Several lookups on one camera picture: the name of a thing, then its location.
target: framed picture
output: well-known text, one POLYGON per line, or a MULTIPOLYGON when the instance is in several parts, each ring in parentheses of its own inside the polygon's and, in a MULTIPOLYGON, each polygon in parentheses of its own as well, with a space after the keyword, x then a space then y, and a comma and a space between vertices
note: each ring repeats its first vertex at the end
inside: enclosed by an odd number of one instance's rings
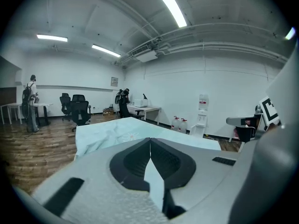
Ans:
POLYGON ((111 77, 111 86, 117 87, 118 85, 118 78, 111 77))

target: backpack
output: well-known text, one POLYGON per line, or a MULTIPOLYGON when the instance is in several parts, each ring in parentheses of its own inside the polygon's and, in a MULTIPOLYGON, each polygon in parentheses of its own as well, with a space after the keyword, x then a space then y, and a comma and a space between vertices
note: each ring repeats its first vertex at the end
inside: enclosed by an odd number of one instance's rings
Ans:
POLYGON ((120 99, 121 99, 121 95, 123 95, 123 90, 122 89, 120 89, 120 91, 115 96, 115 103, 116 104, 119 104, 120 99))
POLYGON ((22 95, 22 114, 24 116, 25 119, 28 118, 29 115, 29 101, 32 99, 32 95, 31 95, 31 86, 27 86, 25 87, 25 89, 23 90, 23 95, 22 95))

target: white cloth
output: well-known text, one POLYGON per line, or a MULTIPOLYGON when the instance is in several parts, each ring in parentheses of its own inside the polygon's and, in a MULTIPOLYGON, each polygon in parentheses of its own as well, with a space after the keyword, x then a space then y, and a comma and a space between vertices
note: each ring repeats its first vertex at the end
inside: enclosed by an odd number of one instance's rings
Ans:
POLYGON ((218 141, 178 133, 130 117, 78 126, 76 130, 77 152, 75 158, 98 149, 147 137, 166 139, 194 147, 221 150, 218 141))
MULTIPOLYGON (((31 86, 31 95, 36 95, 36 93, 37 93, 37 89, 36 89, 36 84, 34 84, 34 82, 33 81, 30 81, 29 83, 28 83, 28 87, 30 87, 31 86)), ((33 100, 30 100, 29 101, 29 105, 33 105, 34 103, 35 103, 35 98, 34 97, 32 97, 33 98, 33 100)))

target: white desk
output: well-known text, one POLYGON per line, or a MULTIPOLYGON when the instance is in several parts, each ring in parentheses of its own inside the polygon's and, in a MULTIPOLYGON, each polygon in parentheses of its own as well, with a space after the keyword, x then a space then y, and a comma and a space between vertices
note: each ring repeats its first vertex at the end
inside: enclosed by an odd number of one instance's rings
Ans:
POLYGON ((43 114, 45 118, 45 125, 48 126, 50 122, 48 121, 48 114, 47 114, 47 107, 49 108, 50 105, 53 105, 53 103, 34 103, 33 106, 36 107, 36 117, 37 117, 37 124, 38 126, 41 126, 39 115, 38 115, 38 107, 43 107, 43 114))
MULTIPOLYGON (((21 105, 22 105, 22 104, 18 104, 18 103, 11 103, 11 104, 7 104, 7 105, 1 105, 1 106, 0 106, 0 109, 1 109, 2 123, 4 124, 4 118, 3 118, 3 110, 2 110, 2 108, 3 108, 4 106, 7 106, 7 112, 8 112, 9 123, 11 124, 11 114, 10 114, 10 110, 11 110, 11 108, 16 108, 16 109, 18 109, 18 116, 19 116, 19 119, 20 119, 20 124, 22 124, 21 105)), ((15 119, 17 120, 18 117, 17 117, 17 114, 16 114, 15 111, 14 111, 14 116, 15 116, 15 119)))
POLYGON ((146 113, 152 112, 152 111, 158 111, 158 122, 157 124, 159 125, 160 122, 160 114, 161 114, 161 107, 155 107, 155 106, 147 106, 147 107, 136 107, 133 105, 127 105, 128 111, 131 114, 136 114, 136 110, 143 110, 144 111, 144 120, 146 120, 146 113))

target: water bottle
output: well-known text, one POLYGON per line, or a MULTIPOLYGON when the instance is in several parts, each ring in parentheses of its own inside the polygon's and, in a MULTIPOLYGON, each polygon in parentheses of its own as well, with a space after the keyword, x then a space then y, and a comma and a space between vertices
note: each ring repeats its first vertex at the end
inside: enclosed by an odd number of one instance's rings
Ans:
POLYGON ((182 122, 178 126, 178 131, 180 133, 186 133, 186 131, 187 131, 187 120, 186 119, 182 119, 182 122))
POLYGON ((178 124, 179 124, 179 118, 177 116, 174 116, 174 119, 171 123, 171 130, 177 131, 178 130, 178 124))

